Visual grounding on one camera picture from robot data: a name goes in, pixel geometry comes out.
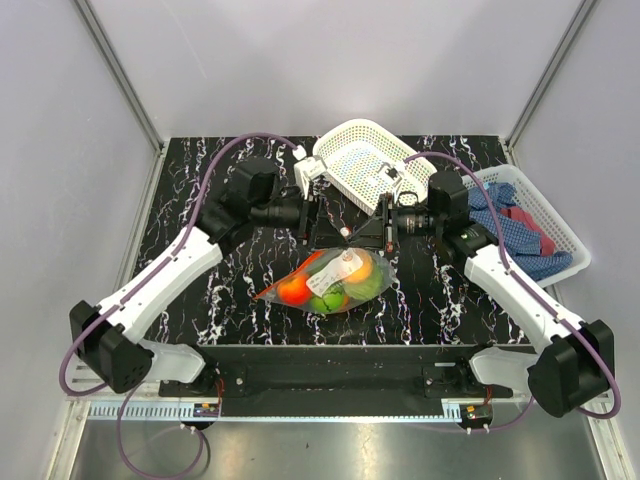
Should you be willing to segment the clear zip top bag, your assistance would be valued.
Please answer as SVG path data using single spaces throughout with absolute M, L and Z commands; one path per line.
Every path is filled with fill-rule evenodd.
M 296 270 L 281 278 L 271 286 L 265 288 L 262 292 L 257 294 L 255 298 L 257 300 L 263 300 L 265 302 L 292 307 L 304 312 L 318 314 L 310 310 L 309 301 L 300 306 L 290 306 L 284 304 L 278 298 L 278 294 L 276 291 L 277 286 L 283 279 L 304 274 L 308 276 L 307 286 L 311 290 L 312 296 L 322 296 L 325 292 L 332 290 L 342 290 L 345 293 L 343 288 L 344 279 L 362 265 L 360 258 L 356 254 L 358 250 L 368 252 L 371 255 L 373 263 L 375 263 L 383 273 L 383 284 L 379 295 L 375 297 L 377 298 L 387 289 L 389 289 L 396 281 L 395 271 L 389 261 L 380 256 L 378 253 L 354 247 L 331 248 L 314 252 Z M 368 301 L 359 301 L 349 297 L 349 303 L 342 310 L 336 313 L 349 311 L 375 298 L 372 298 Z

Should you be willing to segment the fake red tomato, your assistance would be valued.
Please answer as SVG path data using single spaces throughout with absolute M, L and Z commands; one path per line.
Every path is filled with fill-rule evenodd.
M 276 288 L 278 298 L 286 305 L 304 305 L 312 296 L 307 279 L 304 274 L 283 279 Z

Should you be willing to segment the fake peach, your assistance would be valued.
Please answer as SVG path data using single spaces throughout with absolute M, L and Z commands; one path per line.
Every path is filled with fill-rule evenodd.
M 372 274 L 373 260 L 371 258 L 371 255 L 366 251 L 360 251 L 360 250 L 358 250 L 356 254 L 360 258 L 362 265 L 345 278 L 346 283 L 350 283 L 350 284 L 362 283 L 365 280 L 367 280 L 369 276 Z

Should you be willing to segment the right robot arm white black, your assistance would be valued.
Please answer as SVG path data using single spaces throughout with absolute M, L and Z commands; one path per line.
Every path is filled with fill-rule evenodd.
M 434 173 L 427 197 L 405 206 L 403 191 L 377 193 L 362 205 L 369 220 L 348 238 L 372 240 L 373 248 L 394 245 L 403 234 L 430 235 L 451 261 L 464 264 L 468 280 L 481 287 L 518 324 L 534 351 L 525 354 L 485 347 L 454 371 L 454 384 L 466 396 L 499 385 L 530 396 L 549 415 L 578 410 L 611 419 L 622 406 L 615 379 L 614 335 L 601 320 L 591 323 L 572 313 L 517 264 L 506 250 L 506 227 L 491 198 L 484 174 L 461 177 Z

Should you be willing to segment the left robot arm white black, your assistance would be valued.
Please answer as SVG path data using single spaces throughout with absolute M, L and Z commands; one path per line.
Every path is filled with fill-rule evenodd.
M 143 271 L 97 305 L 81 301 L 71 309 L 73 354 L 117 394 L 145 381 L 179 382 L 193 395 L 208 394 L 216 382 L 210 360 L 194 346 L 150 342 L 146 332 L 255 228 L 285 228 L 310 239 L 318 212 L 310 183 L 326 170 L 317 157 L 302 159 L 294 166 L 295 186 L 287 188 L 269 160 L 243 162 L 226 184 L 197 200 L 187 225 Z

